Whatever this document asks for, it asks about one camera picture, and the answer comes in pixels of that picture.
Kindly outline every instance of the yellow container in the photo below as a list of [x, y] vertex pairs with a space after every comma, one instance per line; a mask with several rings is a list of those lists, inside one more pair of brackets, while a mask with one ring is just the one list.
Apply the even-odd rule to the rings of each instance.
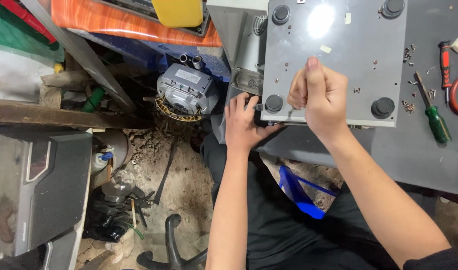
[[152, 0], [155, 13], [168, 28], [190, 28], [202, 23], [202, 0]]

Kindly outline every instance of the gray workbench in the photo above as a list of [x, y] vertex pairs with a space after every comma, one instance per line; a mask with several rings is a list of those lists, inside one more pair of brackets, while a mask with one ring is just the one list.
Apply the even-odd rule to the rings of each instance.
[[[414, 103], [415, 112], [410, 115], [399, 106], [395, 128], [376, 127], [352, 130], [352, 133], [395, 181], [458, 194], [458, 116], [444, 105], [437, 46], [442, 40], [458, 37], [458, 0], [410, 0], [406, 8], [405, 44], [406, 47], [417, 46], [411, 59], [414, 66], [402, 63], [404, 48], [394, 57], [400, 57], [403, 65], [400, 100]], [[450, 57], [451, 81], [454, 81], [458, 77], [458, 55], [452, 51]], [[434, 104], [439, 107], [453, 138], [447, 145], [437, 144], [434, 140], [419, 90], [407, 83], [408, 80], [414, 81], [415, 71], [421, 73], [426, 88], [438, 90]], [[417, 92], [416, 97], [412, 97], [413, 92]], [[239, 93], [229, 86], [227, 100]], [[213, 116], [211, 122], [219, 142], [224, 143], [224, 120], [221, 116]], [[336, 166], [324, 145], [307, 126], [289, 126], [262, 142], [257, 150], [302, 162]]]

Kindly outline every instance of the green-handled screwdriver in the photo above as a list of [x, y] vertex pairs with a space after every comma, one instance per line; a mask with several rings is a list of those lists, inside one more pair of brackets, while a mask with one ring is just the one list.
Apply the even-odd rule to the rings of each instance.
[[444, 118], [437, 112], [437, 107], [431, 103], [431, 98], [427, 93], [426, 87], [423, 84], [423, 80], [419, 75], [419, 72], [416, 71], [414, 77], [418, 82], [419, 91], [422, 95], [422, 99], [424, 100], [424, 105], [426, 105], [426, 110], [424, 113], [429, 118], [429, 127], [432, 131], [432, 135], [438, 143], [447, 143], [448, 141], [452, 140], [451, 134], [449, 133], [448, 127], [446, 126], [446, 122]]

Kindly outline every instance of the red-handled screwdriver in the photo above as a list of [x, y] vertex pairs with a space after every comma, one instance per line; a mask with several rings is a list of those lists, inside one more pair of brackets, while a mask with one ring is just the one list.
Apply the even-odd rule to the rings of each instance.
[[442, 72], [442, 89], [444, 90], [445, 106], [449, 104], [449, 89], [452, 83], [449, 80], [449, 73], [451, 72], [451, 64], [449, 62], [449, 48], [451, 40], [441, 41], [439, 49], [441, 52], [441, 72]]

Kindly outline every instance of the red pliers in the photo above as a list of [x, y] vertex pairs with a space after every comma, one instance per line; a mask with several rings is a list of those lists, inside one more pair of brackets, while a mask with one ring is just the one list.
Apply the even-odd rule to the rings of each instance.
[[458, 114], [458, 101], [456, 98], [456, 93], [458, 91], [458, 78], [452, 84], [451, 91], [449, 93], [449, 106], [451, 106], [454, 113]]

